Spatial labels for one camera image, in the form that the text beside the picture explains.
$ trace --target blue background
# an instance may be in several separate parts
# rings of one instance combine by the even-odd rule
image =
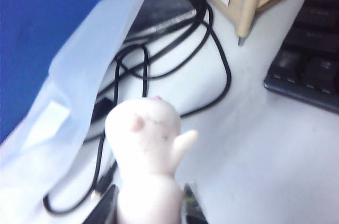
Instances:
[[[27,114],[52,58],[99,0],[1,0],[1,138]]]

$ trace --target desk surface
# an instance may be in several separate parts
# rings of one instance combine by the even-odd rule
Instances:
[[[177,171],[181,185],[196,181],[198,197],[210,224],[334,223],[339,213],[338,116],[268,92],[263,79],[303,0],[283,0],[263,13],[243,47],[232,25],[215,8],[214,29],[233,75],[229,94],[217,106],[183,120],[182,130],[200,131],[200,139]],[[177,64],[202,38],[198,31],[154,64],[151,72]],[[150,47],[158,50],[173,36]],[[211,40],[178,73],[151,82],[149,96],[160,95],[179,112],[216,96],[225,83]],[[141,95],[141,83],[121,84],[121,100]],[[55,208],[72,205],[88,188],[96,143],[78,154],[70,175],[51,194]],[[110,159],[108,147],[103,162]],[[97,199],[76,212],[51,217],[42,204],[28,223],[80,223]]]

